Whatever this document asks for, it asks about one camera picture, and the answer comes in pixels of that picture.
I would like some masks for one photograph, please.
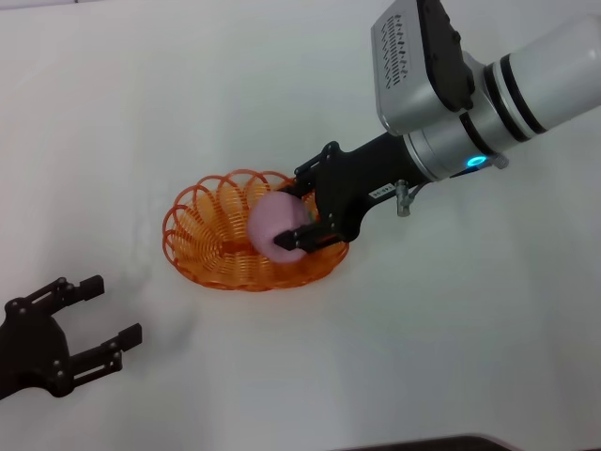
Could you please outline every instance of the black edge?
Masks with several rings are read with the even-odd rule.
[[[525,143],[526,141],[530,140],[530,138],[519,129],[507,111],[507,108],[503,104],[501,93],[499,91],[499,87],[497,86],[497,82],[495,81],[495,75],[492,68],[492,64],[485,67],[485,83],[486,88],[488,89],[488,94],[490,95],[490,99],[492,100],[492,104],[495,107],[495,110],[497,110],[497,114],[499,114],[499,117],[501,118],[501,121],[505,125],[507,131],[516,139],[517,142]]]
[[[463,128],[466,129],[466,133],[470,137],[471,142],[478,148],[478,150],[480,150],[486,157],[494,157],[497,155],[497,152],[490,148],[483,137],[478,133],[468,113],[464,113],[459,117],[459,119],[463,124]]]
[[[524,97],[522,96],[522,93],[519,90],[519,86],[517,86],[514,72],[511,69],[511,62],[509,60],[509,56],[510,55],[507,54],[506,56],[501,58],[501,72],[503,74],[505,84],[507,85],[507,89],[509,89],[509,93],[511,94],[511,98],[516,104],[517,110],[522,115],[528,126],[532,129],[533,132],[543,134],[547,131],[547,129],[543,127],[541,123],[536,119],[531,109],[528,107],[528,104],[524,100]]]
[[[440,0],[418,0],[417,7],[430,85],[448,110],[456,113],[473,108],[475,84],[463,60],[461,35],[451,26]]]
[[[386,444],[345,451],[509,451],[509,448],[484,437],[472,435]]]

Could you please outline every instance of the white table surface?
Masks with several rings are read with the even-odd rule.
[[[0,402],[3,451],[306,451],[460,433],[601,445],[601,111],[506,171],[384,204],[307,288],[192,284],[161,249],[183,188],[291,172],[382,133],[369,29],[390,0],[103,1],[0,13],[0,288],[101,274],[72,352],[141,322],[121,373]],[[594,0],[454,0],[487,62]]]

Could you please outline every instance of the black stripe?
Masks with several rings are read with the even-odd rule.
[[[482,136],[476,130],[476,127],[473,125],[471,121],[471,117],[468,113],[464,113],[459,117],[461,123],[463,124],[463,128],[466,129],[466,133],[471,139],[471,142],[487,157],[494,157],[497,155],[492,148],[488,146]]]
[[[499,117],[501,118],[501,121],[505,125],[507,131],[516,139],[516,141],[520,143],[528,141],[530,138],[519,129],[517,124],[509,115],[507,108],[505,108],[505,105],[503,104],[499,87],[497,86],[497,82],[495,82],[492,64],[485,67],[485,83],[486,88],[488,89],[488,94],[490,95],[490,99],[492,100],[492,104],[494,105],[495,110],[497,110],[497,113],[499,114]]]
[[[533,132],[537,132],[538,134],[546,132],[547,129],[543,127],[538,120],[536,120],[536,117],[534,117],[534,114],[522,97],[522,93],[519,91],[516,77],[514,77],[514,72],[511,70],[511,63],[509,62],[508,54],[501,59],[501,72],[503,73],[503,79],[505,80],[507,89],[509,89],[511,98],[514,100],[517,110],[522,115],[528,126]]]

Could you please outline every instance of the orange wire basket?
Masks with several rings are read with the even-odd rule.
[[[325,277],[347,256],[347,243],[296,263],[277,264],[258,254],[248,239],[246,223],[253,205],[292,181],[277,172],[247,169],[201,179],[177,196],[162,222],[165,256],[182,275],[208,288],[267,291]],[[314,196],[303,200],[317,217]]]

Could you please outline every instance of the pink ball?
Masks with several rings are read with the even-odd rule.
[[[273,239],[287,230],[311,224],[302,200],[282,192],[265,194],[251,210],[246,226],[254,248],[275,263],[294,263],[306,255],[302,249],[286,251]]]

